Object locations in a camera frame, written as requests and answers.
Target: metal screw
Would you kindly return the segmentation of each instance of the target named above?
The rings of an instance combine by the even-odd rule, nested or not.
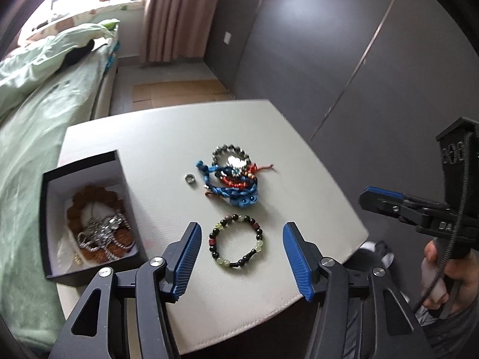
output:
[[[100,269],[100,271],[98,271],[98,275],[100,277],[108,277],[111,273],[112,273],[112,269],[111,267],[103,267]]]
[[[161,266],[164,262],[165,260],[160,256],[155,256],[154,258],[150,259],[150,265],[153,267]]]
[[[384,277],[384,275],[386,275],[386,271],[382,267],[375,267],[373,268],[373,274],[377,277]]]
[[[326,267],[331,267],[334,265],[334,259],[328,257],[322,258],[321,264]]]

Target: gray sleeve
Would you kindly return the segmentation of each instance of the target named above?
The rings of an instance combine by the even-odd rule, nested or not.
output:
[[[453,359],[469,339],[479,319],[478,297],[464,310],[445,320],[426,316],[421,307],[416,313],[437,359]]]

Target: silver necklace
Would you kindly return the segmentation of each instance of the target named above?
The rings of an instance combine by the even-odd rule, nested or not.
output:
[[[90,217],[85,230],[77,235],[78,246],[90,252],[102,249],[109,261],[120,259],[108,249],[110,243],[126,251],[130,251],[135,245],[135,240],[130,245],[125,246],[115,238],[114,234],[121,223],[124,223],[131,231],[130,224],[121,212],[117,212],[114,216],[106,216],[102,220]]]

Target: metal ring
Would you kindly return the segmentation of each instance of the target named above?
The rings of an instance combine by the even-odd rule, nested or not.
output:
[[[186,181],[186,183],[188,183],[189,185],[193,184],[196,182],[196,178],[193,174],[186,174],[184,176],[184,180]]]

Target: tabletop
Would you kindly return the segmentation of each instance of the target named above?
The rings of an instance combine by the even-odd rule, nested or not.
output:
[[[212,151],[224,144],[240,146],[258,166],[275,166],[257,173],[258,202],[251,207],[232,207],[204,195],[195,163],[199,159],[211,163]],[[203,244],[186,293],[176,304],[168,304],[181,354],[252,328],[301,298],[283,248],[286,222],[294,221],[305,240],[341,263],[367,238],[329,172],[267,100],[164,107],[78,124],[66,131],[58,165],[112,150],[119,152],[149,258],[179,240],[191,221],[202,227]],[[187,173],[196,176],[196,186],[185,182]],[[264,235],[262,251],[241,269],[217,265],[208,250],[215,224],[233,213],[255,218]],[[254,233],[242,231],[241,224],[218,239],[222,255],[230,260],[241,258],[256,244]],[[78,290],[57,287],[68,317]],[[133,339],[134,303],[129,305]],[[131,346],[136,351],[132,357],[139,358],[135,343]]]

